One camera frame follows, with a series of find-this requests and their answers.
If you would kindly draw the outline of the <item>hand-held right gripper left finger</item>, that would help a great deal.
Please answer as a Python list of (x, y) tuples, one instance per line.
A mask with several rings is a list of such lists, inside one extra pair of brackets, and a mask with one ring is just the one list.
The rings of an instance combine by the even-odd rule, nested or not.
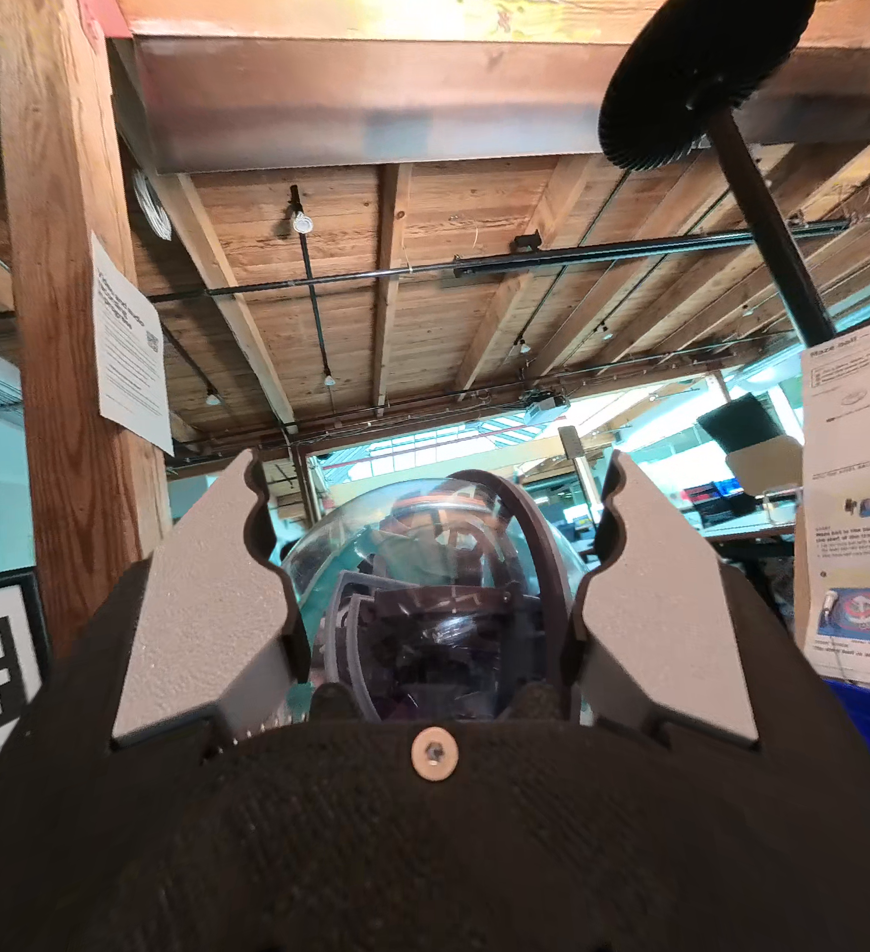
[(155, 549), (112, 727), (120, 746), (208, 720), (223, 744), (278, 725), (310, 646), (276, 547), (258, 454), (243, 451)]

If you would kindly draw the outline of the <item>clear plastic maze ball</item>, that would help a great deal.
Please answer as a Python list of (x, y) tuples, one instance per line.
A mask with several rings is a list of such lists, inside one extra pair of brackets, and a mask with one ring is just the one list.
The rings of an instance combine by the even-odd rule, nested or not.
[(311, 649), (286, 722), (325, 684), (369, 722), (491, 721), (526, 685), (557, 684), (587, 566), (523, 489), (465, 470), (350, 500), (282, 569)]

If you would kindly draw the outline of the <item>black disc floor lamp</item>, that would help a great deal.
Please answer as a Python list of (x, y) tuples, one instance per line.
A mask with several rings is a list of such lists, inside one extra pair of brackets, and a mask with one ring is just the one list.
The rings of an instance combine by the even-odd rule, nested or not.
[(735, 119), (790, 58), (814, 1), (669, 1), (652, 16), (615, 70), (599, 109), (606, 158), (624, 171), (677, 161), (702, 137), (807, 347), (835, 336), (792, 233)]

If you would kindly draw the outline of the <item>black ceiling light track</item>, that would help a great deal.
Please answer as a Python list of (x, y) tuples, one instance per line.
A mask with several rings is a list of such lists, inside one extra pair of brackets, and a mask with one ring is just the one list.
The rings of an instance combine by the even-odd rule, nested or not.
[(453, 277), (487, 274), (508, 274), (536, 268), (570, 268), (597, 263), (638, 260), (655, 256), (724, 250), (756, 244), (753, 231), (727, 230), (690, 233), (676, 236), (638, 239), (607, 244), (578, 245), (564, 248), (536, 249), (505, 255), (458, 258), (452, 262)]
[[(292, 212), (293, 212), (294, 210), (299, 209), (299, 210), (303, 210), (303, 211), (305, 212), (304, 207), (303, 207), (303, 204), (302, 204), (302, 201), (301, 201), (301, 195), (300, 195), (300, 191), (299, 191), (299, 188), (298, 188), (298, 184), (292, 184), (292, 185), (290, 186), (290, 202), (289, 202), (289, 208), (290, 208), (290, 219), (291, 219)], [(332, 373), (332, 370), (331, 370), (331, 366), (330, 366), (330, 362), (329, 362), (329, 357), (328, 357), (328, 353), (327, 353), (327, 350), (326, 350), (326, 344), (325, 344), (325, 340), (324, 340), (324, 334), (323, 334), (323, 328), (322, 328), (322, 316), (321, 316), (321, 312), (320, 312), (320, 305), (319, 305), (318, 294), (317, 294), (317, 291), (316, 291), (315, 284), (313, 283), (313, 281), (314, 281), (314, 273), (313, 273), (313, 269), (312, 269), (312, 263), (311, 263), (310, 253), (309, 253), (309, 246), (308, 246), (308, 241), (307, 241), (309, 234), (308, 234), (308, 235), (305, 235), (305, 236), (301, 236), (301, 235), (297, 234), (297, 236), (298, 236), (298, 243), (299, 243), (300, 251), (301, 251), (301, 257), (302, 257), (302, 263), (303, 263), (303, 268), (304, 268), (304, 272), (305, 272), (305, 278), (306, 278), (308, 281), (310, 281), (310, 283), (307, 285), (307, 288), (308, 288), (308, 293), (309, 293), (310, 305), (311, 305), (311, 309), (312, 309), (312, 313), (313, 313), (313, 319), (314, 319), (315, 329), (316, 329), (316, 333), (317, 333), (318, 346), (319, 346), (320, 355), (321, 355), (321, 359), (322, 359), (322, 372), (323, 372), (323, 377), (324, 377), (324, 374), (326, 373), (326, 370), (327, 370), (327, 369), (328, 369), (329, 372), (331, 372), (331, 373)]]

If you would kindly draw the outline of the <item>wooden post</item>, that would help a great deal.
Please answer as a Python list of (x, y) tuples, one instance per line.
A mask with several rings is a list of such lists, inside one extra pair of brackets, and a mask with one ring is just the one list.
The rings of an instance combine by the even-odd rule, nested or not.
[(103, 39), (78, 2), (0, 1), (0, 145), (36, 567), (55, 657), (171, 529), (165, 456), (103, 418), (92, 238), (137, 283)]

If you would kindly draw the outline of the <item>white paper notice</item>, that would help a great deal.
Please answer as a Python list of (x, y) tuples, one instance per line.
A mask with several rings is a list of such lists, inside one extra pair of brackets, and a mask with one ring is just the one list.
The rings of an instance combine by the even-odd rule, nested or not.
[(153, 303), (111, 261), (96, 234), (92, 317), (101, 416), (173, 452), (162, 325)]

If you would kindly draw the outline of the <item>black acoustic panel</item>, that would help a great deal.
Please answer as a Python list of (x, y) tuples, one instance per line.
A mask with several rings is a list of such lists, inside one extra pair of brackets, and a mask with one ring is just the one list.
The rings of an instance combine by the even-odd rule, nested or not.
[(774, 412), (751, 394), (698, 416), (696, 424), (727, 455), (785, 434)]

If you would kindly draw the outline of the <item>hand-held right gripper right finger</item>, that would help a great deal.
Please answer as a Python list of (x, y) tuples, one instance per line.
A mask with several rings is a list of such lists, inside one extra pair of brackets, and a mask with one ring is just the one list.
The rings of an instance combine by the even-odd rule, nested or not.
[(596, 726), (649, 735), (667, 724), (741, 747), (759, 739), (711, 545), (633, 461), (613, 452), (597, 567), (573, 612), (576, 680)]

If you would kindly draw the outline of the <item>white ceiling projector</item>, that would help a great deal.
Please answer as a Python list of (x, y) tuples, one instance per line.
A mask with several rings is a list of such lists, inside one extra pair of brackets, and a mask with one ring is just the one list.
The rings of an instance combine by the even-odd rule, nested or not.
[(570, 400), (563, 393), (547, 393), (530, 402), (524, 409), (522, 424), (545, 427), (560, 419), (570, 409)]

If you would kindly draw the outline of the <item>printed instruction sheet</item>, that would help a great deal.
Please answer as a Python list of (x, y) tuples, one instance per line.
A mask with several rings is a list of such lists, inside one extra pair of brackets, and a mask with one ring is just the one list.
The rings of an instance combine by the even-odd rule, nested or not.
[(870, 687), (870, 325), (805, 351), (802, 512), (822, 676)]

